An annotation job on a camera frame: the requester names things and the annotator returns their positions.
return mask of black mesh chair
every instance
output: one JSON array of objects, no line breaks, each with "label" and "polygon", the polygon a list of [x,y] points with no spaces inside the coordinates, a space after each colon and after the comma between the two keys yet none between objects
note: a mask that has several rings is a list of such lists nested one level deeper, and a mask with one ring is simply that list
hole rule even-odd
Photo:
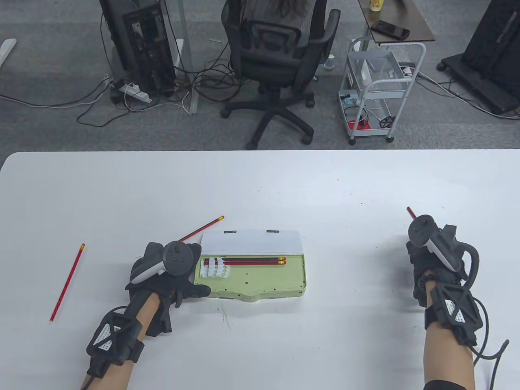
[{"label": "black mesh chair", "polygon": [[[275,115],[303,130],[302,143],[310,145],[313,128],[287,107],[303,101],[307,107],[314,107],[314,93],[305,92],[305,87],[312,80],[318,65],[324,63],[330,54],[340,11],[330,11],[324,31],[321,26],[320,38],[313,38],[314,26],[311,26],[310,39],[305,47],[298,47],[302,35],[299,29],[259,21],[242,22],[240,14],[240,0],[227,0],[222,10],[222,24],[231,49],[231,66],[238,77],[258,81],[258,91],[265,95],[265,99],[226,103],[220,111],[221,117],[228,118],[232,111],[241,109],[265,111],[253,138],[245,146],[248,150],[258,148],[265,128]],[[292,87],[293,95],[281,99],[281,89],[288,87]]]}]

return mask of hand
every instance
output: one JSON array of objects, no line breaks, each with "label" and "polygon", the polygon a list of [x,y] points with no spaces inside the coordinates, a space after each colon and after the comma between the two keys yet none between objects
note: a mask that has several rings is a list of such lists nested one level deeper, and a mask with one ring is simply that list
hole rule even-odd
[{"label": "hand", "polygon": [[[211,289],[208,286],[203,284],[193,284],[189,281],[189,276],[195,270],[202,248],[199,244],[187,245],[190,247],[193,254],[193,264],[185,274],[172,276],[165,272],[161,275],[154,275],[138,284],[129,283],[125,288],[126,290],[129,290],[130,300],[132,300],[137,292],[142,290],[155,292],[161,299],[159,310],[155,314],[154,319],[146,332],[148,336],[155,337],[161,332],[168,333],[172,331],[169,310],[173,303],[175,303],[175,307],[178,308],[183,302],[183,299],[201,298],[208,296],[211,293]],[[164,247],[161,244],[150,242],[146,247],[144,257],[151,256],[153,253],[157,252],[159,252],[162,257],[162,251],[164,251]],[[142,258],[137,260],[132,267],[132,271],[142,262]]]},{"label": "hand", "polygon": [[427,305],[426,285],[423,276],[435,275],[436,281],[447,284],[460,284],[461,279],[446,268],[437,255],[431,253],[427,247],[417,248],[408,241],[406,248],[410,256],[410,263],[413,264],[413,297],[419,301],[419,306],[426,307]]}]

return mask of chair base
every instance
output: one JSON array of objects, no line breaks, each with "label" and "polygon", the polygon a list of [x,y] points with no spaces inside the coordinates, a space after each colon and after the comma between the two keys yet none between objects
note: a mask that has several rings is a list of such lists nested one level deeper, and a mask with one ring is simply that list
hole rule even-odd
[{"label": "chair base", "polygon": [[256,150],[258,148],[258,143],[260,142],[264,130],[275,115],[287,119],[288,121],[298,126],[305,133],[302,138],[302,143],[305,145],[310,145],[314,137],[313,128],[299,116],[289,111],[287,107],[302,101],[305,102],[307,107],[314,107],[314,92],[295,93],[288,99],[280,99],[280,88],[261,85],[258,90],[261,90],[262,94],[265,93],[267,98],[266,100],[230,102],[226,103],[224,108],[220,111],[220,116],[225,119],[229,118],[231,112],[235,110],[265,111],[262,120],[258,124],[258,127],[253,134],[253,138],[251,138],[251,141],[245,145],[246,150]]}]

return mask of smartphone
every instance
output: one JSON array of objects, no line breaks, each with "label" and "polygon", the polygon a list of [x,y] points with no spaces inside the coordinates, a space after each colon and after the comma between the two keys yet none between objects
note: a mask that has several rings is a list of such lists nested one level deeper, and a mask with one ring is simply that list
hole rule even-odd
[{"label": "smartphone", "polygon": [[395,24],[385,22],[383,20],[378,20],[375,22],[371,29],[381,34],[391,36],[392,38],[396,38],[400,41],[405,40],[408,38],[408,35],[410,35],[410,30],[396,26]]}]

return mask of green pencil case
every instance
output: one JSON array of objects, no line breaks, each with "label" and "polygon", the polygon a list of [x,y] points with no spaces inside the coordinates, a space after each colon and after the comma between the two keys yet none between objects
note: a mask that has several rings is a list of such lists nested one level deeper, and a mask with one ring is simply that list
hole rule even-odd
[{"label": "green pencil case", "polygon": [[[202,236],[195,284],[211,288],[211,298],[260,299],[302,296],[307,287],[302,239],[294,230],[211,231]],[[285,265],[231,265],[228,277],[205,277],[211,258],[285,257]]]}]

